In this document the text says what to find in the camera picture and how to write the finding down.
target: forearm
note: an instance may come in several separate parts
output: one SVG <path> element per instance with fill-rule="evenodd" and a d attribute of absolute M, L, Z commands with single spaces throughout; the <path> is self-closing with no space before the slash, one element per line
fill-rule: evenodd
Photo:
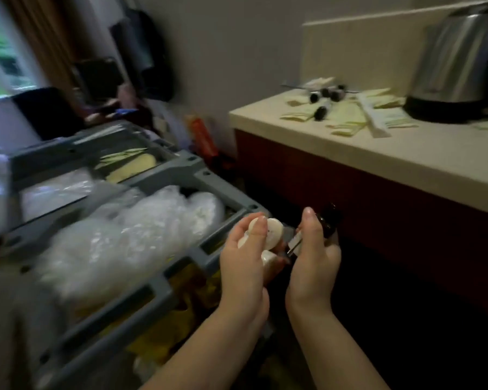
<path fill-rule="evenodd" d="M 262 323 L 218 308 L 142 390 L 213 390 L 231 386 L 260 336 Z"/>
<path fill-rule="evenodd" d="M 389 389 L 330 309 L 313 316 L 290 313 L 290 319 L 319 390 Z"/>

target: person's left hand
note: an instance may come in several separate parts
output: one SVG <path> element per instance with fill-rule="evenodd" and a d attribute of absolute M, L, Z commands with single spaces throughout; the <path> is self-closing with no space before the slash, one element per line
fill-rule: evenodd
<path fill-rule="evenodd" d="M 255 219 L 246 243 L 239 249 L 237 242 Z M 267 236 L 267 218 L 254 213 L 242 218 L 229 233 L 221 253 L 222 297 L 219 307 L 241 316 L 242 320 L 263 324 L 269 313 L 269 295 L 264 287 L 264 266 L 261 253 Z M 285 261 L 279 258 L 277 271 Z"/>

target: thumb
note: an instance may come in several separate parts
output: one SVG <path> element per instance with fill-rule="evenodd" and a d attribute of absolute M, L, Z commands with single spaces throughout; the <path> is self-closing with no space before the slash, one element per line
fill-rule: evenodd
<path fill-rule="evenodd" d="M 256 220 L 253 229 L 248 230 L 249 236 L 244 248 L 253 256 L 261 260 L 261 253 L 264 250 L 267 237 L 267 218 L 261 216 Z"/>
<path fill-rule="evenodd" d="M 324 231 L 312 208 L 302 214 L 302 253 L 306 257 L 318 257 L 324 253 Z"/>

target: stainless steel kettle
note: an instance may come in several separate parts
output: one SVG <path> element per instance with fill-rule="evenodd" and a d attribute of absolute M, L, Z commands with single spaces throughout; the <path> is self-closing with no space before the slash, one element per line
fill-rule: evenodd
<path fill-rule="evenodd" d="M 488 105 L 488 2 L 457 10 L 431 29 L 404 106 L 416 118 L 463 123 Z"/>

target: person's right hand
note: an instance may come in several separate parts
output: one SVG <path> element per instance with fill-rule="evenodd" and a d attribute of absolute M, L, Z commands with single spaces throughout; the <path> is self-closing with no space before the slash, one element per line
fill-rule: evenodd
<path fill-rule="evenodd" d="M 302 214 L 302 249 L 293 265 L 286 292 L 288 314 L 307 316 L 331 312 L 331 291 L 341 261 L 338 241 L 325 247 L 324 232 L 313 209 Z"/>

